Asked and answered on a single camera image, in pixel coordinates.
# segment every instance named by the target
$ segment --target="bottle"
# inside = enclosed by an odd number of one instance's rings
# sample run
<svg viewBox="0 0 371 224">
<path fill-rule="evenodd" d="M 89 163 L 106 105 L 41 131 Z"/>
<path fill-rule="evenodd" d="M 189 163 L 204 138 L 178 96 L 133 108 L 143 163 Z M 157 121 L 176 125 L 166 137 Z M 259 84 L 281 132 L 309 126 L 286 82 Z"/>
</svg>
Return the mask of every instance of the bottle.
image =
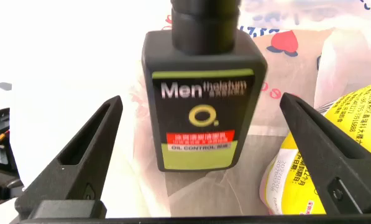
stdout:
<svg viewBox="0 0 371 224">
<path fill-rule="evenodd" d="M 228 169 L 239 160 L 267 63 L 238 17 L 239 0 L 172 0 L 172 30 L 145 36 L 161 171 Z"/>
</svg>

